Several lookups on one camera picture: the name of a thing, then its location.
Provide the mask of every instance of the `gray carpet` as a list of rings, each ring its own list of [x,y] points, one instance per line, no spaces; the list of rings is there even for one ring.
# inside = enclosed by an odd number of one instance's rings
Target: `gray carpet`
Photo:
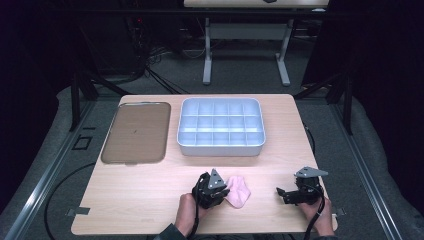
[[[286,66],[292,85],[283,87],[278,75],[274,54],[279,50],[279,43],[272,41],[229,41],[218,43],[213,54],[212,83],[202,84],[203,57],[188,58],[175,54],[163,54],[160,61],[151,68],[161,76],[169,79],[189,93],[287,93],[296,94],[301,88],[301,80],[309,59],[313,43],[291,41],[286,56]],[[250,49],[248,55],[243,50]],[[152,77],[144,76],[137,81],[120,84],[120,87],[136,94],[168,94]],[[97,86],[101,97],[91,104],[82,99],[82,105],[90,109],[86,119],[75,136],[90,137],[87,142],[76,139],[67,144],[70,148],[63,156],[63,165],[56,171],[52,189],[68,174],[97,159],[101,145],[112,120],[118,96],[102,86]],[[339,228],[336,234],[341,239],[387,239],[369,193],[361,181],[355,165],[355,156],[346,140],[343,129],[338,125],[337,106],[327,105],[321,96],[325,90],[314,94],[314,98],[297,101],[302,120],[309,127],[315,140],[315,156],[318,166],[329,172],[323,178],[328,195],[333,204],[344,208],[347,215],[338,218]],[[15,223],[21,210],[29,199],[37,183],[42,179],[46,169],[63,150],[63,143],[69,139],[68,129],[71,122],[70,93],[65,89],[58,95],[60,109],[53,126],[45,139],[43,147],[20,189],[0,217],[1,234],[4,239]],[[372,124],[357,101],[352,109],[353,138],[357,143],[373,179],[375,180],[387,208],[396,223],[403,239],[422,239],[424,236],[423,217],[411,207],[400,195],[396,184],[387,173],[387,163],[381,143]],[[145,239],[147,236],[75,236],[70,232],[73,218],[66,216],[69,209],[79,206],[85,187],[90,178],[92,166],[76,172],[66,179],[54,193],[49,202],[48,226],[56,239]],[[20,236],[25,239],[48,239],[44,222],[46,200],[34,212],[27,228]],[[295,234],[301,239],[302,234]],[[283,239],[281,235],[256,236],[257,239]]]

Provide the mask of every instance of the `hand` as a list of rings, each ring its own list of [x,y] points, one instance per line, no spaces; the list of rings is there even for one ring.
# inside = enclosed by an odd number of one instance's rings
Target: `hand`
[[[199,206],[199,221],[206,216],[209,209],[206,210]],[[196,202],[191,193],[186,193],[180,197],[180,205],[178,207],[177,217],[175,218],[175,226],[184,235],[188,236],[194,225],[196,217]]]
[[[303,213],[306,216],[308,221],[315,216],[318,211],[318,207],[321,204],[322,200],[317,201],[316,203],[309,205],[306,203],[300,203],[299,208],[302,209]],[[333,236],[333,219],[331,214],[331,201],[328,198],[325,198],[325,207],[322,210],[321,216],[318,217],[317,221],[314,224],[315,230],[318,232],[319,236]]]

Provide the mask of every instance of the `black sleeve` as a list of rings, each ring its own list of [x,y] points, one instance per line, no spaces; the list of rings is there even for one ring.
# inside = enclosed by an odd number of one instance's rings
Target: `black sleeve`
[[[339,240],[337,236],[321,236],[314,238],[314,240]]]
[[[187,238],[171,223],[153,240],[187,240]]]

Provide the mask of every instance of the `black cable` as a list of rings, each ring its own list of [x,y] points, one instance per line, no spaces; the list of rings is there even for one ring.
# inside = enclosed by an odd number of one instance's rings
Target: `black cable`
[[[150,52],[149,58],[147,58],[147,66],[160,63],[162,61],[162,54],[167,53],[166,48],[155,47]]]
[[[296,240],[296,238],[293,237],[293,235],[288,234],[291,240]]]
[[[49,235],[49,238],[50,239],[52,239],[52,240],[54,240],[55,238],[53,237],[53,234],[51,233],[51,231],[50,231],[50,227],[49,227],[49,223],[48,223],[48,218],[47,218],[47,213],[48,213],[48,209],[49,209],[49,205],[50,205],[50,201],[51,201],[51,199],[52,199],[52,197],[53,197],[53,195],[54,195],[54,193],[57,191],[57,189],[68,179],[68,178],[70,178],[72,175],[74,175],[75,173],[77,173],[77,172],[79,172],[79,171],[81,171],[81,170],[83,170],[83,169],[85,169],[85,168],[87,168],[87,167],[90,167],[90,166],[93,166],[94,164],[96,164],[96,162],[92,162],[92,163],[89,163],[89,164],[87,164],[87,165],[84,165],[84,166],[82,166],[82,167],[79,167],[79,168],[77,168],[76,170],[74,170],[73,172],[71,172],[70,174],[68,174],[64,179],[62,179],[57,185],[56,185],[56,187],[53,189],[53,191],[51,192],[51,194],[50,194],[50,196],[47,198],[47,202],[46,202],[46,206],[44,207],[44,226],[45,226],[45,228],[46,228],[46,231],[47,231],[47,234]]]
[[[190,235],[188,235],[187,239],[191,239],[194,234],[197,231],[197,227],[199,226],[199,199],[197,196],[197,193],[199,192],[199,182],[201,181],[202,176],[199,177],[199,179],[196,182],[196,191],[194,194],[194,202],[196,204],[196,216],[194,217],[194,224],[193,224],[193,228],[191,229]]]
[[[182,93],[189,93],[188,91],[184,90],[177,84],[171,82],[170,80],[160,76],[158,73],[153,71],[150,67],[146,67],[147,72],[150,74],[150,76],[155,79],[157,83],[159,83],[163,88],[165,88],[169,93],[171,94],[182,94]]]
[[[316,192],[319,192],[320,193],[320,195],[321,195],[321,203],[320,203],[320,205],[319,205],[319,207],[318,207],[318,210],[317,210],[317,213],[315,214],[315,216],[311,219],[311,221],[309,222],[309,224],[308,224],[308,228],[306,229],[306,232],[305,232],[305,236],[304,236],[304,238],[303,238],[303,240],[309,240],[309,237],[310,237],[310,235],[311,235],[311,231],[312,231],[312,228],[314,227],[314,224],[315,224],[315,222],[317,221],[317,219],[319,218],[319,216],[321,216],[321,213],[322,213],[322,210],[324,210],[324,207],[325,207],[325,197],[324,197],[324,193],[323,193],[323,191],[321,190],[321,191],[319,191],[318,189],[316,189],[315,187],[313,187],[313,186],[309,186],[309,185],[307,185],[307,184],[304,184],[304,186],[306,186],[306,187],[308,187],[308,188],[311,188],[311,189],[313,189],[314,191],[316,191]]]
[[[306,132],[308,133],[309,137],[311,138],[311,142],[312,142],[312,153],[315,155],[315,139],[314,136],[312,136],[311,130],[309,130],[308,126],[306,126],[306,124],[302,121],[303,123],[303,127],[306,129]]]
[[[112,66],[112,64],[110,64],[105,58],[104,56],[101,54],[101,52],[97,49],[97,47],[95,46],[95,44],[93,43],[93,41],[88,37],[88,35],[85,33],[83,28],[80,28],[80,31],[82,33],[82,35],[84,36],[85,41],[87,42],[87,46],[89,47],[89,49],[91,50],[91,54],[96,53],[96,55],[98,56],[98,58],[105,64],[107,65],[107,67],[109,67],[112,71],[114,71],[117,74],[120,75],[127,75],[126,73],[122,73],[120,71],[118,71],[114,66]],[[115,85],[119,85],[119,84],[123,84],[123,83],[129,83],[129,82],[133,82],[135,80],[137,80],[138,78],[140,78],[141,76],[143,76],[144,73],[144,62],[141,56],[139,56],[138,58],[138,64],[139,65],[136,69],[135,72],[133,72],[130,76],[124,78],[124,79],[120,79],[120,80],[108,80],[109,82],[115,84]]]

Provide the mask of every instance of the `cloth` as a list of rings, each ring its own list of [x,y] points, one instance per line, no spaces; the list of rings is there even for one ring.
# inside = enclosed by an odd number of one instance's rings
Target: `cloth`
[[[227,181],[227,188],[230,192],[225,199],[235,208],[242,208],[250,196],[250,190],[247,188],[242,176],[232,176]]]

